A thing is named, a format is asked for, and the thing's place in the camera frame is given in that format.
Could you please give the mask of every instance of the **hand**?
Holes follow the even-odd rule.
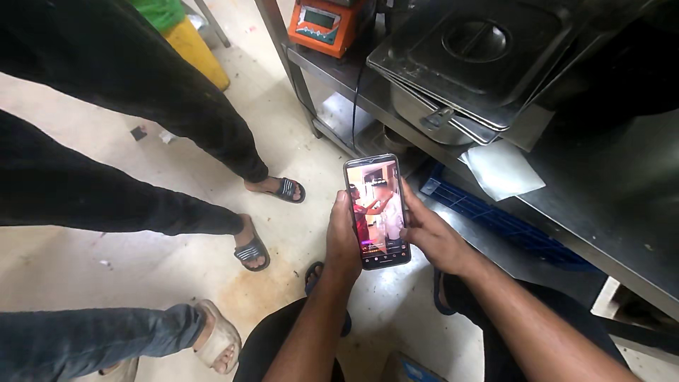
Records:
[[[359,240],[354,232],[350,197],[345,190],[337,191],[326,235],[323,277],[337,275],[339,280],[350,281],[353,285],[361,269]]]
[[[451,275],[463,273],[476,253],[445,220],[424,206],[407,182],[403,182],[403,198],[408,206],[407,222],[400,236],[424,252],[427,260]]]

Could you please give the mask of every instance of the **person in white shirt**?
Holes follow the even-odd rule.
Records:
[[[390,198],[394,194],[384,179],[375,179],[373,187],[375,197],[381,201]],[[401,207],[401,197],[397,194],[394,196],[380,214],[380,221],[384,225],[384,238],[387,249],[401,245],[402,241],[399,232],[403,229],[403,208]]]

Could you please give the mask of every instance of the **green bag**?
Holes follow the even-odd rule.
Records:
[[[129,1],[160,33],[184,20],[184,8],[180,0]]]

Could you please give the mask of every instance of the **debris on floor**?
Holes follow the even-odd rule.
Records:
[[[143,137],[146,137],[148,135],[146,133],[146,126],[144,125],[139,125],[135,127],[134,129],[130,130],[130,133],[134,137],[135,141],[140,141]]]
[[[165,143],[166,145],[177,138],[176,135],[170,133],[167,130],[163,130],[162,132],[160,132],[160,134],[158,134],[158,136],[160,137],[160,140],[163,141],[163,143]]]

